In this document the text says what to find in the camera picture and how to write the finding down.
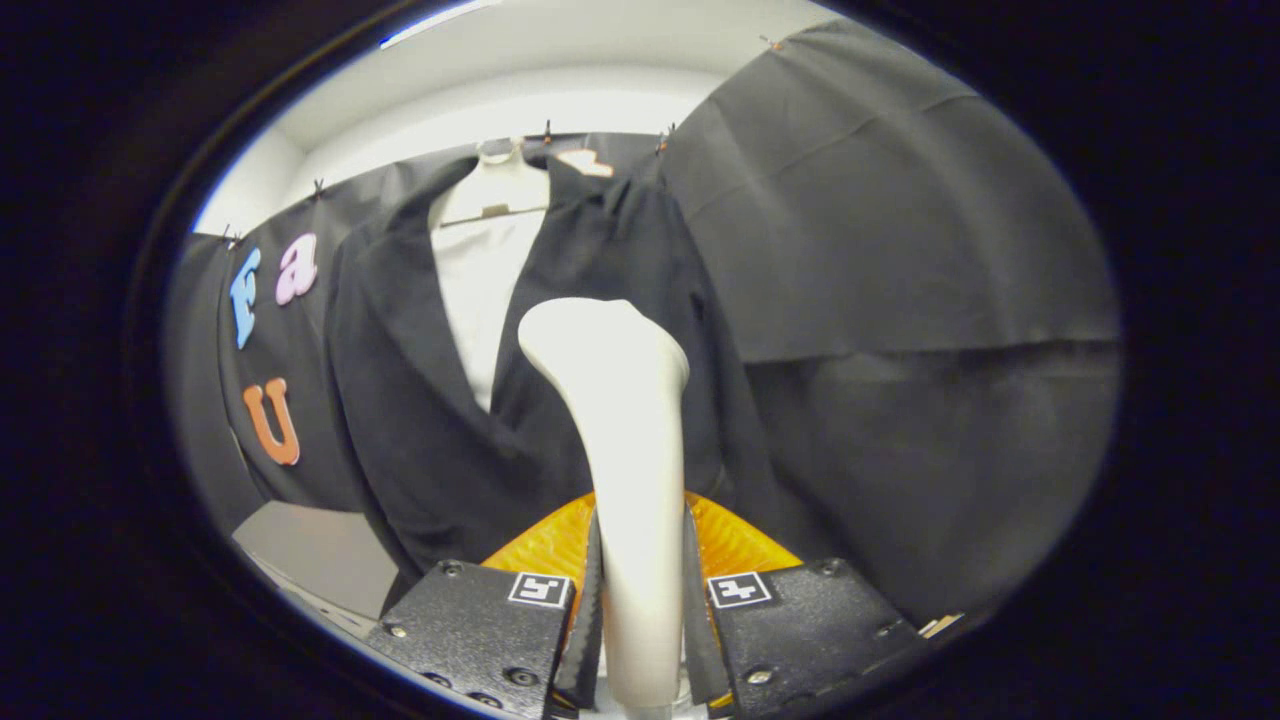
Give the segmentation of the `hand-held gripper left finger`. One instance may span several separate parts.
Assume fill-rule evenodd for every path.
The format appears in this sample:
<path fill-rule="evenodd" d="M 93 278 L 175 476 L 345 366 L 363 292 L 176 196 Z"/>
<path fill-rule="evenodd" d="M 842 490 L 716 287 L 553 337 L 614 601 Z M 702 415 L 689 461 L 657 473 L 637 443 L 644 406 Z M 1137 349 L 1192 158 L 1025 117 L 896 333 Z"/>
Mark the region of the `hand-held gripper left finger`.
<path fill-rule="evenodd" d="M 593 495 L 483 562 L 445 559 L 367 633 L 367 646 L 460 702 L 517 719 L 594 708 L 603 639 L 602 539 Z"/>

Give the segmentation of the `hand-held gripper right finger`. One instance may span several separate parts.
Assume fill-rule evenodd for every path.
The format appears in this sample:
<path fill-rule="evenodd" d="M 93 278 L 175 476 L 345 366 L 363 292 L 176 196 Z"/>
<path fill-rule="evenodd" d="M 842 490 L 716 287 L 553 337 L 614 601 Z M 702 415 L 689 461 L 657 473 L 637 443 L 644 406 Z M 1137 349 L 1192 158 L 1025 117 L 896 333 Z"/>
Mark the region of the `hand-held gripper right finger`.
<path fill-rule="evenodd" d="M 909 674 L 924 635 L 849 562 L 805 561 L 686 495 L 685 652 L 712 714 L 831 714 Z"/>

